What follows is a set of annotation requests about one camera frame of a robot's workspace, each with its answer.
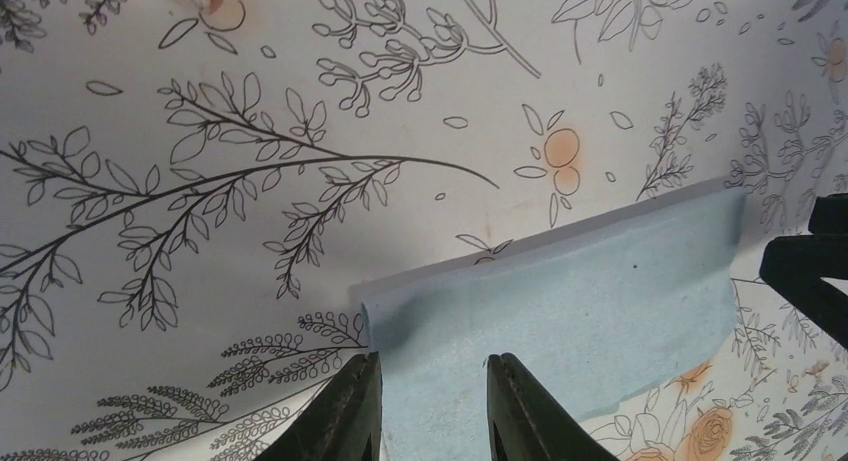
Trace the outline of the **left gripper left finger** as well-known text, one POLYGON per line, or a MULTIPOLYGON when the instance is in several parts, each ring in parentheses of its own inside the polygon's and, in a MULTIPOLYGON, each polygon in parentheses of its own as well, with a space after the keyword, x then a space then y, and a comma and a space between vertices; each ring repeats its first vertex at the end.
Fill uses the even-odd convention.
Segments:
POLYGON ((380 358, 358 354, 256 460, 377 460, 381 424, 380 358))

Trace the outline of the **light blue cleaning cloth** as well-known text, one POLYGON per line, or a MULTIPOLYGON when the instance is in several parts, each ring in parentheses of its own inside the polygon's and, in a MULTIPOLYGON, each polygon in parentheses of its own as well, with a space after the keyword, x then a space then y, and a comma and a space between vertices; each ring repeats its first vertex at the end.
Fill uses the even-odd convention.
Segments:
POLYGON ((734 326, 745 193, 704 182, 357 285, 392 460, 488 457, 485 368, 511 353, 586 420, 714 355, 734 326))

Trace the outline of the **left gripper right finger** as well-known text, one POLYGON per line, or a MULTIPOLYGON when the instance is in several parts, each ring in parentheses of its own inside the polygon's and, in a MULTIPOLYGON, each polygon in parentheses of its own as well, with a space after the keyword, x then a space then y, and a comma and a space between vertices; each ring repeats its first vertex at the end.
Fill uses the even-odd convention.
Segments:
POLYGON ((514 354, 488 357, 486 392, 493 460, 617 460, 514 354))

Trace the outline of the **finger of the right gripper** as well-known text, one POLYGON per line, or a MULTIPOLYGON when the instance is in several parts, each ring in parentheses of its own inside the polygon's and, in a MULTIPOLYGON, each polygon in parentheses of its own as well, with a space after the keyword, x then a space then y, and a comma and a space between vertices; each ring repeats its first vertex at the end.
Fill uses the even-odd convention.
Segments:
POLYGON ((807 229, 806 235, 771 240, 759 276, 845 348, 847 294, 829 281, 847 279, 847 195, 818 197, 807 229))

